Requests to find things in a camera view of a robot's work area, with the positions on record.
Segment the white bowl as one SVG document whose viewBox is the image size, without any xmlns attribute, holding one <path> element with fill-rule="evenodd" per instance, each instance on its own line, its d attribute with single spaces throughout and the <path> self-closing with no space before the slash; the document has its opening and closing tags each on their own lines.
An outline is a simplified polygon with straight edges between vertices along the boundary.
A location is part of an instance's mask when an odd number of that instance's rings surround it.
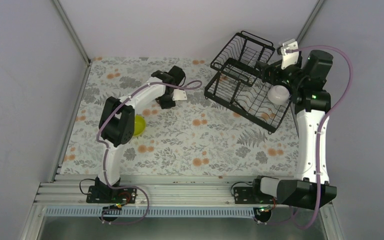
<svg viewBox="0 0 384 240">
<path fill-rule="evenodd" d="M 267 97 L 274 105 L 283 105 L 289 101 L 290 92 L 283 85 L 273 85 L 267 92 Z"/>
</svg>

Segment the yellow-green bowl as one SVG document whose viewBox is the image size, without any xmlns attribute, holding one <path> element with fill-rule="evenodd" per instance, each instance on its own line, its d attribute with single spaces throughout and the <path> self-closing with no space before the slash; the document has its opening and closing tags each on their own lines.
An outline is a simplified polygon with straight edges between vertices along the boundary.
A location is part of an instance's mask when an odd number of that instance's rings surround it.
<svg viewBox="0 0 384 240">
<path fill-rule="evenodd" d="M 133 136 L 134 137 L 140 136 L 145 131 L 146 126 L 147 126 L 147 123 L 146 123 L 145 119 L 140 115 L 136 115 L 134 118 Z"/>
</svg>

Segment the black wire dish rack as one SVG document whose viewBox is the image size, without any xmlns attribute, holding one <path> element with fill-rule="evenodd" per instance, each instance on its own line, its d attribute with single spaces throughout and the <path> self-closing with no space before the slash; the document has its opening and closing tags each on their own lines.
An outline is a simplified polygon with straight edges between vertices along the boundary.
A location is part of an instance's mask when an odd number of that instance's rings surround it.
<svg viewBox="0 0 384 240">
<path fill-rule="evenodd" d="M 276 105 L 269 101 L 270 83 L 263 82 L 258 64 L 267 64 L 275 53 L 274 44 L 247 31 L 233 35 L 211 61 L 215 76 L 204 88 L 204 96 L 275 133 L 290 103 Z"/>
</svg>

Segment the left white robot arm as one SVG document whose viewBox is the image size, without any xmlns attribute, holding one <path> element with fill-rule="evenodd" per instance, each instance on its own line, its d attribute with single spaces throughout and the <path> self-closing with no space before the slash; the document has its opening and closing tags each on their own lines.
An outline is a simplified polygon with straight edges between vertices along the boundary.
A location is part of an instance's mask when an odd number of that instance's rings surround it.
<svg viewBox="0 0 384 240">
<path fill-rule="evenodd" d="M 180 87 L 185 78 L 185 72 L 178 66 L 168 72 L 157 70 L 133 93 L 122 98 L 110 96 L 105 101 L 96 137 L 106 147 L 96 183 L 102 186 L 99 196 L 104 201 L 111 203 L 119 197 L 120 190 L 116 185 L 120 182 L 120 149 L 134 135 L 137 110 L 153 100 L 161 109 L 175 107 L 175 88 Z"/>
</svg>

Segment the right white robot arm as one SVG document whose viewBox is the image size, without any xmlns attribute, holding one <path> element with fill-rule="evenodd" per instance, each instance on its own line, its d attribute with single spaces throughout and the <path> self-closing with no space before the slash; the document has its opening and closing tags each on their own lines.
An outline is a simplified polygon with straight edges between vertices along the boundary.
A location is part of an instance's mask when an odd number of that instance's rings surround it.
<svg viewBox="0 0 384 240">
<path fill-rule="evenodd" d="M 289 66 L 280 60 L 258 65 L 263 82 L 284 87 L 290 94 L 298 125 L 298 158 L 293 179 L 258 176 L 250 195 L 258 204 L 272 197 L 281 205 L 318 210 L 337 196 L 337 187 L 330 184 L 327 173 L 324 135 L 331 110 L 331 95 L 324 85 L 333 56 L 311 50 L 305 65 L 302 59 L 299 56 Z"/>
</svg>

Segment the floral table mat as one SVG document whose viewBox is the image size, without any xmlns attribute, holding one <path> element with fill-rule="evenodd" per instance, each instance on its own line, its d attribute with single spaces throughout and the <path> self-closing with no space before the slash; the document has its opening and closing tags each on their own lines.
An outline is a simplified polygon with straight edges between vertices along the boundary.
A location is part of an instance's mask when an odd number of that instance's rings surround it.
<svg viewBox="0 0 384 240">
<path fill-rule="evenodd" d="M 97 142 L 105 100 L 140 87 L 157 71 L 181 67 L 187 81 L 207 84 L 215 75 L 209 59 L 97 57 L 74 121 L 61 166 L 62 174 L 96 175 L 105 146 Z M 288 112 L 278 130 L 268 133 L 239 114 L 206 99 L 204 90 L 187 93 L 171 109 L 155 102 L 137 114 L 146 128 L 121 150 L 123 175 L 292 176 L 298 135 Z"/>
</svg>

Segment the aluminium mounting rail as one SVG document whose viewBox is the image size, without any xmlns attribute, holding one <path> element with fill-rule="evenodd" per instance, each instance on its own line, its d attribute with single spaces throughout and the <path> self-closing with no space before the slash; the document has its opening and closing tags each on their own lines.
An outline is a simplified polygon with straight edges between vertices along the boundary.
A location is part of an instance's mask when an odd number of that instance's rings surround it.
<svg viewBox="0 0 384 240">
<path fill-rule="evenodd" d="M 235 204 L 230 188 L 236 182 L 252 182 L 251 176 L 139 176 L 125 175 L 122 184 L 137 189 L 135 203 L 87 203 L 89 175 L 58 175 L 41 183 L 34 204 L 49 217 L 133 218 L 245 218 L 265 210 L 286 210 L 273 204 Z"/>
</svg>

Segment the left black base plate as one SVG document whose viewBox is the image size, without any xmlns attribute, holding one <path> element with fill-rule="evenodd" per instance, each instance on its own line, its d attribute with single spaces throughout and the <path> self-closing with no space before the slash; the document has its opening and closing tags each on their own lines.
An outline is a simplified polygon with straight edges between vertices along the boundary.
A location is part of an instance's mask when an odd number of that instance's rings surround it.
<svg viewBox="0 0 384 240">
<path fill-rule="evenodd" d="M 134 204 L 137 189 L 111 189 L 107 186 L 90 186 L 86 196 L 89 204 Z"/>
</svg>

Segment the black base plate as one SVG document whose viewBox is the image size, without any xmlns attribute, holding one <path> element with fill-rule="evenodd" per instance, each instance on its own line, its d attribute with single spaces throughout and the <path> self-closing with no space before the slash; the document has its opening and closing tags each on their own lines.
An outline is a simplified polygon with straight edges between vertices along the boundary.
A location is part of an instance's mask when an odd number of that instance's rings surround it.
<svg viewBox="0 0 384 240">
<path fill-rule="evenodd" d="M 238 181 L 231 185 L 230 193 L 234 198 L 235 204 L 255 205 L 255 204 L 274 204 L 275 198 L 271 195 L 262 193 L 257 186 L 250 181 Z"/>
<path fill-rule="evenodd" d="M 89 204 L 134 204 L 137 189 L 111 189 L 107 186 L 90 186 L 86 196 Z"/>
</svg>

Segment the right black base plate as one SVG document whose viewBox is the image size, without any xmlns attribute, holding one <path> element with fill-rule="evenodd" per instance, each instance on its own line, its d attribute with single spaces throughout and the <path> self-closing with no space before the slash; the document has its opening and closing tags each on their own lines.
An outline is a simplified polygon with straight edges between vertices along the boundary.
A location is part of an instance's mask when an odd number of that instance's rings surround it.
<svg viewBox="0 0 384 240">
<path fill-rule="evenodd" d="M 250 181 L 238 181 L 231 185 L 230 193 L 234 198 L 235 204 L 255 205 L 255 204 L 274 204 L 275 198 L 271 195 L 262 193 L 257 186 Z"/>
</svg>

